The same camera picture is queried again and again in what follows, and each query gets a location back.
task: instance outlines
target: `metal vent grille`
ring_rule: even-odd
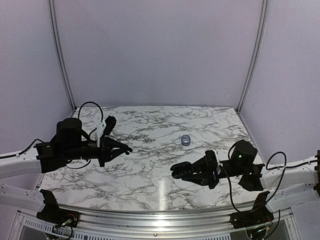
[[[24,218],[23,225],[32,229],[39,230],[41,232],[45,232],[47,234],[51,235],[56,235],[57,237],[59,236],[68,236],[70,234],[70,231],[67,229],[64,231],[63,228],[55,229],[54,233],[52,232],[54,225],[52,223],[46,223],[43,221],[38,221],[35,219],[31,218]],[[136,238],[126,238],[126,237],[110,237],[108,236],[108,233],[105,235],[96,234],[92,232],[83,232],[83,230],[79,231],[78,229],[73,229],[74,234],[73,237],[71,238],[72,240],[136,240]],[[156,238],[150,238],[151,240],[155,239],[161,239],[161,237],[158,235]],[[231,240],[230,234],[220,234],[220,235],[212,235],[212,236],[206,236],[206,237],[193,237],[193,238],[184,238],[181,236],[180,239],[184,240]]]

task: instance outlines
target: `robotic arm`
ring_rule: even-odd
[[[320,199],[320,150],[315,156],[317,159],[311,157],[285,166],[267,164],[265,167],[264,164],[253,164],[258,151],[249,142],[240,140],[230,151],[233,148],[228,160],[218,161],[215,152],[209,150],[198,161],[178,163],[170,170],[175,179],[208,186],[210,189],[219,184],[219,179],[228,178],[231,203],[237,210],[230,215],[230,223],[235,229],[267,223],[274,220],[272,212]],[[276,189],[260,193],[252,210],[239,211],[231,195],[230,177],[234,176],[242,176],[238,184],[247,191],[263,191],[272,187]],[[258,230],[254,235],[250,233],[250,238],[260,240],[265,235],[266,228],[263,231]]]
[[[97,126],[96,140],[82,129],[77,118],[66,118],[56,125],[56,135],[50,142],[35,145],[35,149],[0,156],[0,179],[23,174],[49,173],[65,167],[76,159],[98,159],[104,167],[119,155],[133,150],[108,135],[116,125],[109,116]],[[26,208],[37,212],[37,218],[60,227],[76,227],[79,213],[59,207],[53,193],[48,190],[25,190],[0,182],[0,205]]]

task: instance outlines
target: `white marble surface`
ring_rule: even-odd
[[[249,135],[233,108],[134,106],[104,107],[105,118],[117,124],[112,138],[128,144],[133,152],[99,167],[93,159],[86,168],[61,168],[46,173],[42,189],[51,190],[61,204],[94,209],[164,211],[208,208],[230,204],[227,179],[209,190],[171,177],[170,167],[184,161],[195,162],[206,150],[216,150],[227,159],[232,144]],[[80,119],[88,133],[100,121],[99,110],[85,107]],[[191,145],[182,146],[180,137],[191,136]],[[85,162],[72,162],[80,167]],[[262,163],[257,157],[255,163]],[[232,177],[235,203],[252,201],[259,192],[248,192]]]

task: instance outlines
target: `marble table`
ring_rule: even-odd
[[[132,106],[103,107],[105,118],[117,124],[111,137],[129,145],[133,152],[99,167],[92,159],[86,168],[66,167],[44,175],[41,189],[54,193],[58,203],[105,210],[165,211],[210,208],[230,204],[227,179],[209,190],[171,177],[170,167],[184,161],[195,162],[206,150],[215,150],[227,159],[232,144],[250,137],[233,108]],[[99,109],[84,107],[80,113],[83,129],[90,132],[100,121]],[[188,134],[191,145],[181,145]],[[80,167],[84,160],[73,161]],[[255,163],[262,163],[259,156]],[[260,192],[248,192],[232,177],[235,203],[253,201]]]

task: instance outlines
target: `gray marble vein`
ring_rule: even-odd
[[[51,190],[61,204],[108,210],[164,211],[210,208],[230,204],[227,179],[213,189],[173,179],[170,167],[184,161],[195,162],[206,150],[215,150],[227,159],[232,144],[251,141],[229,107],[132,106],[103,107],[105,118],[114,116],[117,124],[111,137],[129,145],[133,152],[121,155],[99,167],[96,159],[83,169],[61,168],[46,173],[41,188]],[[83,129],[90,132],[100,121],[96,107],[80,113]],[[191,145],[181,145],[188,134]],[[70,163],[76,168],[84,160]],[[258,156],[255,163],[262,163]],[[252,201],[259,192],[248,192],[232,177],[235,203]]]

